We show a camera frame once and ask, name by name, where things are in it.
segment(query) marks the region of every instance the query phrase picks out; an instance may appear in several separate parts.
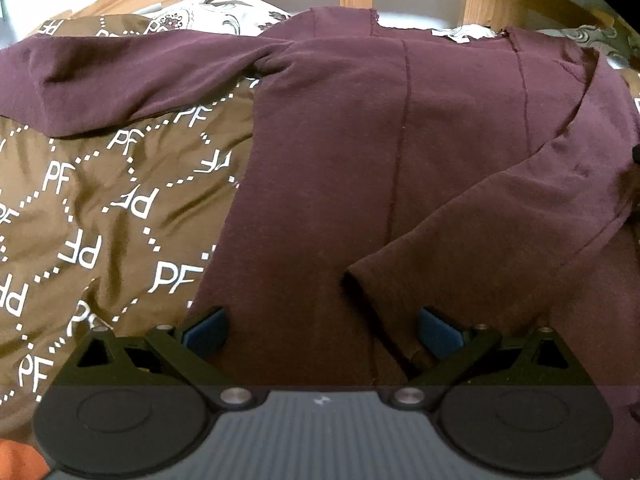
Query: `gray ribbed surface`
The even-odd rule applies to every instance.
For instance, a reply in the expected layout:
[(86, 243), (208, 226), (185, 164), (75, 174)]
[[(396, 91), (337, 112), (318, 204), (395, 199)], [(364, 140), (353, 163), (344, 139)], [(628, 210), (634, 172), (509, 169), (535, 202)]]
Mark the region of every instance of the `gray ribbed surface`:
[[(72, 480), (53, 473), (48, 480)], [(420, 413), (377, 393), (271, 392), (220, 417), (190, 457), (145, 480), (501, 480), (460, 458)], [(601, 480), (592, 471), (566, 480)]]

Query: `brown bedspread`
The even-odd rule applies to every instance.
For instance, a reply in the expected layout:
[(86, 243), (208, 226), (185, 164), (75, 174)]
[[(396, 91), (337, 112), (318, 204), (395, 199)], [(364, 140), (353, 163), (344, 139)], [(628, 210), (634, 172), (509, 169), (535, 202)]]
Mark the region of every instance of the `brown bedspread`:
[[(148, 19), (107, 22), (144, 30)], [(54, 32), (94, 36), (102, 23)], [(34, 444), (33, 410), (90, 327), (140, 335), (184, 317), (244, 174), (257, 83), (234, 79), (206, 101), (85, 138), (0, 117), (3, 438)]]

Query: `round black disc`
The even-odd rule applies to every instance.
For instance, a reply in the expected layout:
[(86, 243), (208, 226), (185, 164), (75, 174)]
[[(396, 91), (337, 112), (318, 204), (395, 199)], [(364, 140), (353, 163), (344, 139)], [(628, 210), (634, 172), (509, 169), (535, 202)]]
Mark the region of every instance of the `round black disc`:
[(592, 465), (613, 420), (592, 386), (463, 385), (445, 396), (440, 425), (452, 444), (486, 466), (556, 475)]
[(179, 458), (206, 423), (189, 386), (52, 386), (33, 427), (50, 460), (92, 476), (153, 471)]

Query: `sweater sleeve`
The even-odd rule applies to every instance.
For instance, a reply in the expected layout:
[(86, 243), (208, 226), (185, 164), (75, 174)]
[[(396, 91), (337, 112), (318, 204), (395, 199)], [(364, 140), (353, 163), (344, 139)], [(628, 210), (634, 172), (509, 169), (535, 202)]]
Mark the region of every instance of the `sweater sleeve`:
[(639, 132), (628, 89), (601, 57), (561, 135), (353, 264), (348, 282), (408, 359), (425, 306), (463, 324), (522, 329), (575, 290), (625, 222)]
[(0, 51), (0, 115), (47, 137), (129, 124), (203, 101), (289, 43), (195, 30), (32, 36)]

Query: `white paisley fabric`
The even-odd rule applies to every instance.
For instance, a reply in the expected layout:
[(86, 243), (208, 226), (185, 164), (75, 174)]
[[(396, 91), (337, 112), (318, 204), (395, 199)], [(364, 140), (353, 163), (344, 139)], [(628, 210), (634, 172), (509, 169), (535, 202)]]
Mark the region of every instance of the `white paisley fabric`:
[(291, 15), (262, 0), (184, 0), (157, 12), (145, 34), (189, 29), (236, 36), (258, 36)]
[[(633, 57), (640, 57), (640, 36), (629, 34), (625, 27), (598, 28), (583, 25), (578, 28), (546, 28), (538, 32), (556, 38), (569, 38), (583, 48), (595, 48), (607, 56), (609, 64), (619, 70), (631, 68)], [(434, 36), (444, 36), (457, 43), (468, 43), (470, 38), (495, 38), (499, 33), (481, 25), (462, 25), (456, 28), (434, 28)]]

